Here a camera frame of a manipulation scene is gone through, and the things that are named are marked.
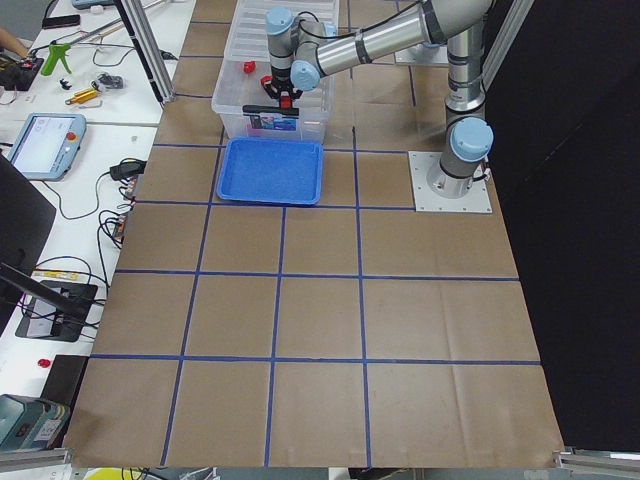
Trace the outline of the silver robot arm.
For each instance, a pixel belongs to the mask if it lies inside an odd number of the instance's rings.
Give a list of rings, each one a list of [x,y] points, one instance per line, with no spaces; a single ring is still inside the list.
[[[493,7],[491,1],[414,1],[374,25],[337,34],[309,11],[275,6],[265,16],[270,73],[261,86],[277,112],[291,114],[294,101],[324,78],[387,56],[445,49],[446,143],[426,181],[435,194],[460,199],[481,181],[476,170],[494,140],[484,119],[482,65],[485,22]]]

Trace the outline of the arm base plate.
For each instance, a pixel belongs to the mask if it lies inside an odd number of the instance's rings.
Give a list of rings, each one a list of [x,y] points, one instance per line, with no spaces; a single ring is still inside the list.
[[[471,177],[448,176],[440,152],[409,151],[409,170],[415,210],[425,213],[491,214],[487,180],[479,165]]]

